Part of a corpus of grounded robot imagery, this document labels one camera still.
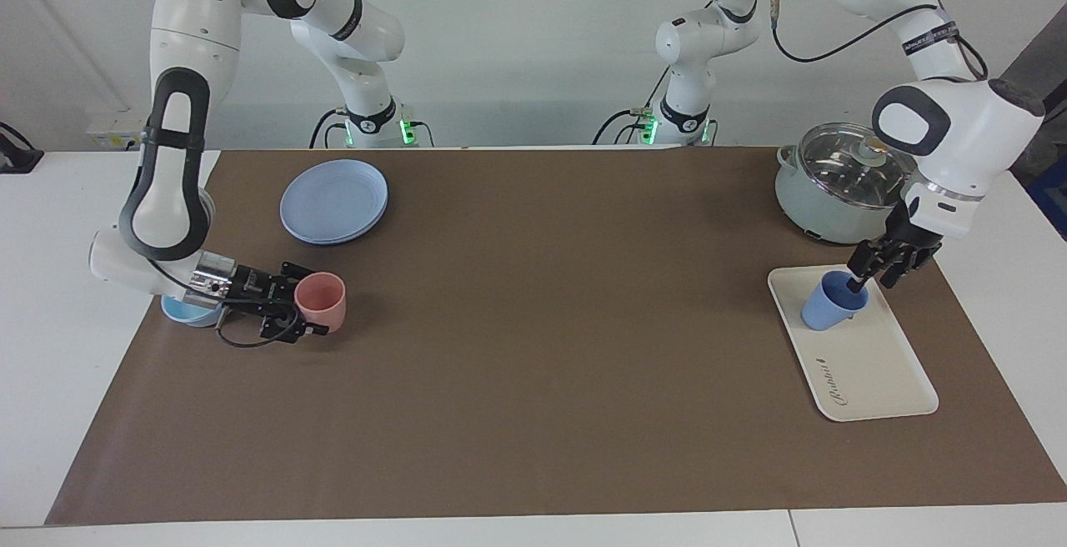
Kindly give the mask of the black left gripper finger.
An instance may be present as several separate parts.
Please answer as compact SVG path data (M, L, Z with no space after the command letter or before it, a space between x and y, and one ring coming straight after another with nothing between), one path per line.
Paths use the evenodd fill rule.
M891 242L883 239L869 239L858 243L846 263L851 273L851 279L846 281L846 288L853 294L861 292L866 281L887 268L893 258Z
M892 289L899 279L910 273L912 269L917 267L915 258L901 258L896 259L891 264L885 266L885 270L881 271L881 276L878 279L878 284L883 286L883 289Z

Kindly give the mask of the pink plastic cup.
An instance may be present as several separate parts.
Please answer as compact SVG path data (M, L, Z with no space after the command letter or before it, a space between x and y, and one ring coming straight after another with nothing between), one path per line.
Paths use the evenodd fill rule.
M297 283L293 292L298 311L312 324L325 326L327 334L343 328L347 313L346 285L328 271L317 271Z

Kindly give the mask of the blue plastic cup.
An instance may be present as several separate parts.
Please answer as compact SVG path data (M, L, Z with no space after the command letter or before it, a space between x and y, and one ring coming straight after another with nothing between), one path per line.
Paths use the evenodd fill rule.
M825 331L864 310L867 303L869 291L861 281L849 271L831 270L805 300L801 319L808 328Z

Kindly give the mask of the cream tray with Rabbit print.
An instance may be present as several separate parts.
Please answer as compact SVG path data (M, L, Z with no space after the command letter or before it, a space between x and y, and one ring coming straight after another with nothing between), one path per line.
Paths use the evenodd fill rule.
M835 326L812 329L805 304L831 271L845 266L807 266L769 271L770 292L811 395L835 422L931 414L939 396L878 284L865 285L865 307Z

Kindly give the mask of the light blue bowl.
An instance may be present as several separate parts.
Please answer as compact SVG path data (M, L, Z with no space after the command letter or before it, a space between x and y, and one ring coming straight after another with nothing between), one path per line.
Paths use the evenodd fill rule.
M213 308L205 308L168 295L160 297L160 307L168 319L192 328L214 327L223 312L221 304L214 305Z

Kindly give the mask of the pale blue round plate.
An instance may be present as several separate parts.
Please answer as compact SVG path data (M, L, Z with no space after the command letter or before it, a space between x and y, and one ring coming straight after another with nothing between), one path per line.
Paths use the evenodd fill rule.
M384 216L388 195L388 181L371 164L332 160L301 173L283 191L278 219L301 242L346 243Z

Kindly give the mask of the blue box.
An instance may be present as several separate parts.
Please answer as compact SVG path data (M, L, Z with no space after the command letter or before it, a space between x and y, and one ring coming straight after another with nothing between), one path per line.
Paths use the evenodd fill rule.
M1067 242L1067 155L1037 175L1024 190Z

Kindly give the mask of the brown paper table mat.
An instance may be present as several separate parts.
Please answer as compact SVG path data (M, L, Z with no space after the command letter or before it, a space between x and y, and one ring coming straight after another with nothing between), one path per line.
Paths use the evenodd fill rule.
M388 209L315 248L283 190L336 151L225 152L206 246L343 277L343 329L233 349L152 308L49 524L1067 500L936 264L888 292L930 415L816 409L767 277L843 264L769 148L359 152Z

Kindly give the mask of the white wall power strip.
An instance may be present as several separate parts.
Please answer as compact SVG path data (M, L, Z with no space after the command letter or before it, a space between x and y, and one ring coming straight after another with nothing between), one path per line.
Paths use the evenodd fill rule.
M144 118L95 118L85 133L99 151L138 151L145 125Z

